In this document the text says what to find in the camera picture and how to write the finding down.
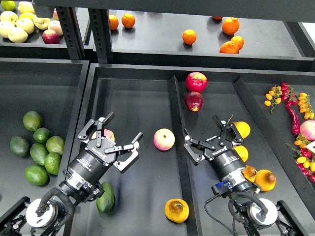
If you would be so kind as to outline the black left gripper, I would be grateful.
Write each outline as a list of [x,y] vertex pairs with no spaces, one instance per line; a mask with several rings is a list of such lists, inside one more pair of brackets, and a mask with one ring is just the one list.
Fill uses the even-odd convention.
[[[139,140],[143,133],[139,132],[128,145],[117,146],[104,136],[104,127],[115,117],[114,112],[98,120],[90,119],[77,135],[86,143],[84,150],[70,163],[68,182],[99,182],[111,166],[124,173],[139,158]],[[96,132],[96,139],[90,140]]]

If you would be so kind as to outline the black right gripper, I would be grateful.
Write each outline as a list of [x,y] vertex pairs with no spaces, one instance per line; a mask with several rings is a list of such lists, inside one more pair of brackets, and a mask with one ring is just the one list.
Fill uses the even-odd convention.
[[243,138],[234,124],[222,122],[216,115],[213,115],[212,119],[220,129],[220,135],[205,141],[193,138],[183,123],[184,148],[187,155],[194,165],[198,165],[202,160],[209,161],[218,179],[243,179],[242,171],[246,165],[234,149],[234,146],[243,142]]

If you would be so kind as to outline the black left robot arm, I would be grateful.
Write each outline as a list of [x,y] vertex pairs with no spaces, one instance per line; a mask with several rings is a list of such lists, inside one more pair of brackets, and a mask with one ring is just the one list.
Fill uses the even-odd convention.
[[21,198],[1,216],[2,236],[19,236],[26,224],[30,225],[32,236],[55,236],[63,225],[72,222],[78,204],[94,201],[105,193],[99,181],[110,167],[124,173],[138,159],[141,132],[123,146],[104,136],[104,128],[114,116],[111,112],[105,118],[87,122],[77,136],[85,148],[63,171],[65,181],[40,199]]

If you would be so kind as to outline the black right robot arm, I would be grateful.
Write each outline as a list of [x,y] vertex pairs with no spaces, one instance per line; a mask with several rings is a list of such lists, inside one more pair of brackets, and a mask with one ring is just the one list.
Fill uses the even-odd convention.
[[192,137],[186,127],[184,148],[194,165],[207,160],[214,169],[219,182],[212,186],[213,196],[206,200],[204,208],[218,197],[228,198],[228,210],[232,224],[241,223],[249,236],[258,236],[260,230],[276,226],[282,236],[306,236],[301,223],[287,204],[276,204],[260,198],[261,191],[275,186],[275,176],[268,170],[256,171],[245,165],[236,151],[243,142],[235,123],[228,123],[214,115],[213,121],[220,134],[205,141]]

